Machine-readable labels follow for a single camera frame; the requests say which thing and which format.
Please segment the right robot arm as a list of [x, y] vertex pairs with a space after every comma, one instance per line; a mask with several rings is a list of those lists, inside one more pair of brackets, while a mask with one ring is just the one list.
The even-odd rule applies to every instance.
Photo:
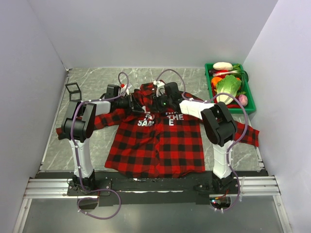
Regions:
[[164, 112], [170, 108], [202, 120], [206, 135], [213, 144], [212, 188], [217, 193], [224, 193], [233, 184], [232, 152], [229, 147], [233, 144], [238, 129], [227, 106], [223, 102], [215, 104], [195, 99], [186, 100], [175, 82], [165, 84], [163, 81], [154, 81], [153, 85], [153, 111]]

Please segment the red black plaid shirt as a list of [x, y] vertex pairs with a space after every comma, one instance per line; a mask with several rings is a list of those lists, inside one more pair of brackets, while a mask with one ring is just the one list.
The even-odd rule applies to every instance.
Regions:
[[132, 178], [178, 178], [205, 170], [199, 120], [168, 109], [97, 114], [94, 129], [117, 125], [105, 168]]

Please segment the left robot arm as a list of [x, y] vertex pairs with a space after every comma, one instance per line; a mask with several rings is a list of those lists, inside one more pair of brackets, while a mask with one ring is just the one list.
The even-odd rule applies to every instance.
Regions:
[[73, 159], [73, 188], [85, 195], [96, 189], [95, 171], [90, 158], [90, 138], [94, 131], [95, 116], [109, 114], [117, 108], [143, 113], [145, 107], [138, 103], [126, 85], [107, 86], [106, 92], [96, 100], [69, 100], [69, 106], [61, 125], [60, 138], [69, 140]]

